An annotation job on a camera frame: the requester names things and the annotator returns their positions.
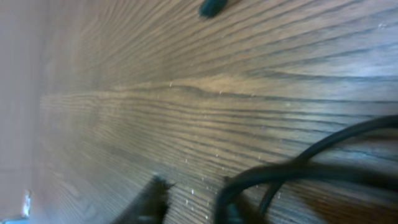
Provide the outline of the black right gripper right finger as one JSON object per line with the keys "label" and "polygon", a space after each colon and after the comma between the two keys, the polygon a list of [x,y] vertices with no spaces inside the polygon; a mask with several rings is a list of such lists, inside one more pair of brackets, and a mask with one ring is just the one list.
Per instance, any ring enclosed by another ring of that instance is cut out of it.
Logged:
{"label": "black right gripper right finger", "polygon": [[243,194],[244,190],[254,186],[254,180],[236,180],[225,176],[224,183],[226,184],[223,191],[225,223],[269,224]]}

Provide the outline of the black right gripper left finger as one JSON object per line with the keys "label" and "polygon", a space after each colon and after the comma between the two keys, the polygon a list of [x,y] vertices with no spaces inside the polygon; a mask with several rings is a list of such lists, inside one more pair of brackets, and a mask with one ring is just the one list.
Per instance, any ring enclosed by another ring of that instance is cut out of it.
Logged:
{"label": "black right gripper left finger", "polygon": [[173,186],[165,178],[153,176],[111,224],[163,224]]}

